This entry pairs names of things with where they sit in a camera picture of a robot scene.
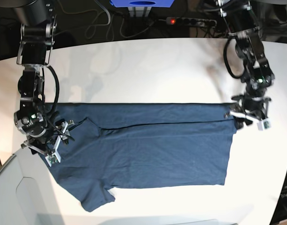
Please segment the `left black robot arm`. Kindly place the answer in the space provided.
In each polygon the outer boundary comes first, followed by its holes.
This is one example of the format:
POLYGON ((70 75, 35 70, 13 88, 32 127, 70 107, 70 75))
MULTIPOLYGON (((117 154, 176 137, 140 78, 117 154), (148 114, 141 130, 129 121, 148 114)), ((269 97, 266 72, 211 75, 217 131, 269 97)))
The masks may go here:
POLYGON ((257 124, 260 131, 271 128, 265 96, 275 76, 265 56, 259 36, 259 23, 248 0, 217 0, 219 15, 228 29, 228 39, 223 49, 223 60, 228 73, 246 85, 245 92, 232 97, 233 103, 226 116, 232 116, 237 129, 257 124), (227 59, 230 42, 235 41, 235 52, 243 62, 243 73, 235 75, 227 59))

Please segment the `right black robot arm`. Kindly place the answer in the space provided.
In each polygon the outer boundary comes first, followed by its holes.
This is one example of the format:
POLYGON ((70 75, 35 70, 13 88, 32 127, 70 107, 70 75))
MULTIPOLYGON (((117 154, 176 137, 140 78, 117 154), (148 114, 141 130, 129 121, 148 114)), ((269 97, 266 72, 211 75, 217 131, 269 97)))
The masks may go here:
POLYGON ((14 113, 14 123, 27 140, 22 144, 32 153, 40 153, 48 161, 60 162, 58 147, 72 137, 68 122, 55 121, 59 99, 59 80, 49 64, 57 26, 52 7, 43 0, 28 0, 15 11, 22 21, 21 41, 16 63, 24 67, 18 82, 21 95, 19 110, 14 113), (55 98, 50 108, 45 106, 44 68, 48 68, 55 81, 55 98))

